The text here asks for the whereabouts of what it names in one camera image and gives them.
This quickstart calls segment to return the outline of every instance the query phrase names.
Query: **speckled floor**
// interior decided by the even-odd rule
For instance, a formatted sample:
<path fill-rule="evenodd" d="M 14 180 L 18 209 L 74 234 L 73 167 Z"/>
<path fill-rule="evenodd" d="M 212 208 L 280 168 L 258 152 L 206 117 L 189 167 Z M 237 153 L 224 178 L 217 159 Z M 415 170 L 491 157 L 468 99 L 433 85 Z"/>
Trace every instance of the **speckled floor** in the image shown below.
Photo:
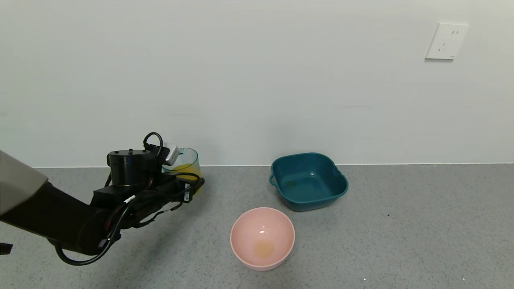
<path fill-rule="evenodd" d="M 348 193 L 293 212 L 268 183 L 269 167 L 203 168 L 192 203 L 122 233 L 107 255 L 64 264 L 43 238 L 0 223 L 2 288 L 513 288 L 514 165 L 340 167 Z M 43 169 L 89 202 L 108 169 Z M 244 267 L 229 233 L 254 207 L 286 213 L 297 239 L 269 272 Z"/>

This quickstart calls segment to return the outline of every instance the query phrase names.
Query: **glass cup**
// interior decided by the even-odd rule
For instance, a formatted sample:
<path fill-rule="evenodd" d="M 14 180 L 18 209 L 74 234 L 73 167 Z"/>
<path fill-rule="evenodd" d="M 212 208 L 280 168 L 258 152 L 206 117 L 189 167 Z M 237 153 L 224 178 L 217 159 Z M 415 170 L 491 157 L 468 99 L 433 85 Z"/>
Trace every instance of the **glass cup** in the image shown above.
<path fill-rule="evenodd" d="M 170 173 L 194 173 L 201 177 L 200 161 L 198 160 L 198 153 L 190 148 L 181 148 L 177 160 L 172 166 L 162 166 L 164 172 Z M 194 176 L 179 176 L 181 178 L 196 180 Z M 200 193 L 202 188 L 196 191 L 195 194 Z"/>

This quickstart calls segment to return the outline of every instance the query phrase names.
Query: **yellow liquid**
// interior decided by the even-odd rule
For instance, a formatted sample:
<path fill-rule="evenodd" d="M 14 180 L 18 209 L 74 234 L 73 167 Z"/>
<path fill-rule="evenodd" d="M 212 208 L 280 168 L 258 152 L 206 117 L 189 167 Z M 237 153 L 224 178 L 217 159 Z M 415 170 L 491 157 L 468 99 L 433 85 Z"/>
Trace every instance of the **yellow liquid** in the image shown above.
<path fill-rule="evenodd" d="M 193 173 L 193 174 L 197 174 L 197 175 L 199 175 L 201 177 L 200 168 L 195 167 L 192 164 L 180 165 L 178 167 L 173 168 L 172 172 L 174 172 L 174 173 Z M 194 177 L 194 176 L 184 175 L 184 176 L 178 176 L 178 177 L 185 178 L 185 179 L 196 180 L 196 177 Z M 202 189 L 203 188 L 200 188 L 198 191 L 196 191 L 195 194 L 200 193 Z"/>
<path fill-rule="evenodd" d="M 275 245 L 271 241 L 259 240 L 255 244 L 253 251 L 259 258 L 268 258 L 275 251 Z"/>

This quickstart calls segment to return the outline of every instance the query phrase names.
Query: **white electrical socket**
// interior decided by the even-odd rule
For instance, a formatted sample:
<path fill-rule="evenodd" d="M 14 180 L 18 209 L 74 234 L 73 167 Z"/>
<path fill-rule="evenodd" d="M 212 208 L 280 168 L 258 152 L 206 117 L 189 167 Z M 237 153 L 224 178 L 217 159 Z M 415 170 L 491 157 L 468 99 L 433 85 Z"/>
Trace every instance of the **white electrical socket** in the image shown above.
<path fill-rule="evenodd" d="M 426 59 L 455 59 L 469 25 L 439 23 L 428 48 Z"/>

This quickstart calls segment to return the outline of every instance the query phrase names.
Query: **residue in bowl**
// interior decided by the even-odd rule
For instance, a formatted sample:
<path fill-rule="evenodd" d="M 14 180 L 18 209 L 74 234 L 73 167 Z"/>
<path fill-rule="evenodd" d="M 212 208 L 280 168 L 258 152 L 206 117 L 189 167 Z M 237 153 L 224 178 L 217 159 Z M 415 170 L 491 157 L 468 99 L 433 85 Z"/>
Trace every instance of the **residue in bowl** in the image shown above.
<path fill-rule="evenodd" d="M 268 258 L 275 251 L 275 245 L 270 240 L 259 240 L 255 244 L 253 251 L 259 258 Z"/>

